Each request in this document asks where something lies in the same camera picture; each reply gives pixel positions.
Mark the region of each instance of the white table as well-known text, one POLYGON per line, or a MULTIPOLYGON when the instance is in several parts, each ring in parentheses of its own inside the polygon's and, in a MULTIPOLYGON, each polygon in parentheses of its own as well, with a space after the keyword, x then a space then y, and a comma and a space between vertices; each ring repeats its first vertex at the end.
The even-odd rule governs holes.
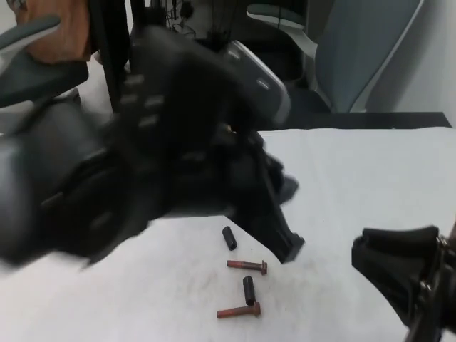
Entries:
MULTIPOLYGON (((81 269, 51 255, 0 280, 0 341, 347 341, 399 342, 405 328, 389 303, 351 267, 364 227, 435 224, 456 215, 456 131, 266 133, 268 151, 299 179, 284 207, 306 239, 294 263, 274 256, 223 217, 154 222, 105 261, 81 269), (269 263, 269 273, 228 269, 227 259, 269 263), (260 318, 217 320, 244 304, 254 278, 260 318)), ((446 336, 445 341, 456 341, 446 336)))

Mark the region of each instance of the black cylinder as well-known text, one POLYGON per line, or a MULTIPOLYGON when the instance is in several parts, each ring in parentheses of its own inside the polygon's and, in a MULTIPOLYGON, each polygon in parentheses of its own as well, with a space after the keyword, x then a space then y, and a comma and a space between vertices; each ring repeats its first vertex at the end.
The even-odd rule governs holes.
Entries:
POLYGON ((229 228, 229 226, 226 226, 222 230, 222 233, 223 233, 223 237, 225 238, 225 242, 227 243, 228 249, 230 251, 232 251, 233 249, 236 249, 237 242, 236 242, 236 239, 234 238, 231 228, 229 228))
POLYGON ((245 304, 252 306, 257 301, 255 299, 254 281, 251 276, 246 276, 242 279, 242 283, 244 284, 245 304))

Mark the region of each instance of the office chair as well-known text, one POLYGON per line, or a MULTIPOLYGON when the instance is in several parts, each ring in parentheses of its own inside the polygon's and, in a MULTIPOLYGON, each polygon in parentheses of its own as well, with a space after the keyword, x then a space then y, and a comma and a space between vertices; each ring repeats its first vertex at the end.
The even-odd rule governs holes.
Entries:
MULTIPOLYGON (((35 61, 25 51, 30 43, 59 26, 57 16, 44 16, 0 34, 0 109, 7 107, 11 112, 18 104, 50 100, 87 80, 84 62, 51 66, 35 61)), ((80 100, 77 90, 71 92, 71 97, 80 100)))
POLYGON ((249 17, 280 28, 306 56, 309 89, 289 89, 292 109, 289 121, 281 128, 303 127, 307 113, 366 111, 373 86, 423 2, 335 0, 318 45, 304 33, 305 19, 293 11, 266 4, 250 5, 249 17))

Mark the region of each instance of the red bolt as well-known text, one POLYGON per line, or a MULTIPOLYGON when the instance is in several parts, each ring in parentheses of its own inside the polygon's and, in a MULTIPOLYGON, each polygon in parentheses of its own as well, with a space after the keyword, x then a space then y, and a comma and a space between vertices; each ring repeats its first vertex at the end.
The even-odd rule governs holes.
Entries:
POLYGON ((241 306, 240 308, 217 311, 217 318, 228 318, 242 315, 254 315, 256 317, 261 315, 259 303, 255 302, 253 306, 241 306))
POLYGON ((253 269, 260 271, 263 275, 268 273, 268 264, 264 261, 261 261, 260 264, 255 264, 254 262, 228 260, 227 266, 234 269, 253 269))

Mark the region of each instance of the chair backrest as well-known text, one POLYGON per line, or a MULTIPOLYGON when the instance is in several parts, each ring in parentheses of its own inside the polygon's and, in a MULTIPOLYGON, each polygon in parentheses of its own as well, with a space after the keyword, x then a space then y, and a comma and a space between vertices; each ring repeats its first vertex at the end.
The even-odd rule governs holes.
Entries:
POLYGON ((334 112, 364 110, 424 0, 336 0, 318 42, 318 89, 334 112))

